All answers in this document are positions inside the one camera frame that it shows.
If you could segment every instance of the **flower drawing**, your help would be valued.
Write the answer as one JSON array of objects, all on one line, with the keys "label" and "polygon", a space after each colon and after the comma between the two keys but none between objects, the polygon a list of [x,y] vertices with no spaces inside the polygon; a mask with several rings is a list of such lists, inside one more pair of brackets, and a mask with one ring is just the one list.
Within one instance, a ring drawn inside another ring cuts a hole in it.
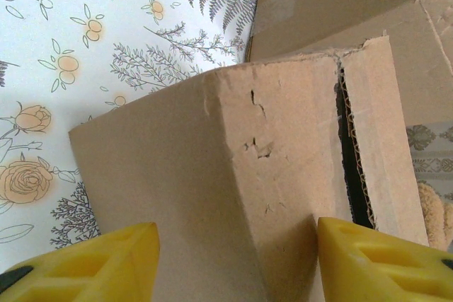
[{"label": "flower drawing", "polygon": [[151,14],[157,25],[159,24],[159,21],[164,19],[164,6],[162,6],[160,1],[149,0],[148,4],[142,6],[142,10],[145,10],[148,14]]},{"label": "flower drawing", "polygon": [[52,39],[52,46],[57,54],[57,58],[50,55],[50,62],[43,59],[39,59],[38,62],[49,70],[58,72],[58,78],[54,80],[51,92],[55,92],[59,87],[66,90],[67,85],[73,84],[76,81],[76,71],[79,69],[79,61],[71,56],[74,50],[62,51],[55,39]]},{"label": "flower drawing", "polygon": [[24,132],[42,132],[49,126],[51,119],[52,116],[48,109],[35,105],[19,112],[16,116],[16,126]]},{"label": "flower drawing", "polygon": [[15,117],[0,117],[0,120],[6,120],[13,125],[9,131],[1,135],[0,141],[13,132],[16,134],[19,132],[45,132],[52,121],[52,115],[45,107],[34,105],[24,109],[20,102],[18,102],[18,104],[20,106],[20,111]]},{"label": "flower drawing", "polygon": [[0,167],[0,199],[23,204],[38,201],[49,190],[53,179],[49,164],[40,162],[17,161],[7,168]]},{"label": "flower drawing", "polygon": [[85,26],[85,34],[82,36],[82,41],[88,49],[89,41],[97,42],[101,38],[102,24],[99,20],[104,18],[104,15],[98,14],[92,19],[90,8],[86,4],[84,6],[84,13],[86,21],[77,17],[71,17],[71,20]]}]

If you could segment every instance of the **beige fabric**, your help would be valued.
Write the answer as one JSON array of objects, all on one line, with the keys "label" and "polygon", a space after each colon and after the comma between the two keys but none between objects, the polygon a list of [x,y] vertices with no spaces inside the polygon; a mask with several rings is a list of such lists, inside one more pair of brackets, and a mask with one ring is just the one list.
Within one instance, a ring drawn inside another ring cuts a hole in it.
[{"label": "beige fabric", "polygon": [[446,251],[453,240],[453,204],[443,202],[434,189],[418,183],[418,193],[431,248]]}]

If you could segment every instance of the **orange fruit illustration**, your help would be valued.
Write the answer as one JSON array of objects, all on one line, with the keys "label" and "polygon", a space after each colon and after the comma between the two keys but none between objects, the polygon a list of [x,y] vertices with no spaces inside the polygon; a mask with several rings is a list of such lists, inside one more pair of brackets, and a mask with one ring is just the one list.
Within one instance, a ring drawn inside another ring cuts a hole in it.
[{"label": "orange fruit illustration", "polygon": [[164,15],[162,13],[159,13],[159,12],[154,12],[154,17],[158,21],[161,21],[164,18]]},{"label": "orange fruit illustration", "polygon": [[79,62],[73,57],[61,56],[58,59],[58,67],[63,71],[76,71],[79,68]]},{"label": "orange fruit illustration", "polygon": [[94,32],[92,30],[86,31],[85,35],[92,42],[97,42],[99,40],[99,37],[100,37],[99,33]]},{"label": "orange fruit illustration", "polygon": [[164,7],[158,1],[153,1],[151,7],[153,9],[153,12],[162,13],[164,11]]},{"label": "orange fruit illustration", "polygon": [[94,21],[94,20],[90,20],[88,22],[88,27],[90,30],[92,30],[93,32],[100,32],[102,30],[102,25],[101,23],[99,23],[98,21]]},{"label": "orange fruit illustration", "polygon": [[50,0],[41,0],[41,4],[45,8],[53,8],[54,7],[54,4]]},{"label": "orange fruit illustration", "polygon": [[119,95],[117,98],[115,98],[115,104],[118,106],[123,106],[126,103],[126,98],[124,98],[122,95]]},{"label": "orange fruit illustration", "polygon": [[76,81],[75,75],[69,71],[61,71],[59,73],[59,79],[65,84],[72,84]]}]

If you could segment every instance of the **brown cardboard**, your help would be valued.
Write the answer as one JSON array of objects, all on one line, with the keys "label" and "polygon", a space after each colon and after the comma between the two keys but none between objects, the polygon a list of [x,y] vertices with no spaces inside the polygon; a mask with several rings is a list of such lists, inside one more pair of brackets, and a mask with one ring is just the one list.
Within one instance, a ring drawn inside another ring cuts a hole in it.
[{"label": "brown cardboard", "polygon": [[250,60],[390,36],[406,125],[453,120],[453,0],[258,0]]},{"label": "brown cardboard", "polygon": [[153,301],[323,300],[316,221],[351,220],[340,68],[377,226],[428,244],[387,37],[216,69],[70,132],[101,231],[157,222]]}]

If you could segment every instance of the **wallpaper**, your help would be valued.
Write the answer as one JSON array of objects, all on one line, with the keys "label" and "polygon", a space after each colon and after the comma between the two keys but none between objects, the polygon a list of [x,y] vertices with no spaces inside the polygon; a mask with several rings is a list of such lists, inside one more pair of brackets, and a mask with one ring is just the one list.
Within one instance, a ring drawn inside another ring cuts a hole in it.
[{"label": "wallpaper", "polygon": [[68,131],[242,62],[256,0],[0,2],[2,272],[99,235]]},{"label": "wallpaper", "polygon": [[407,127],[417,181],[453,203],[453,122]]}]

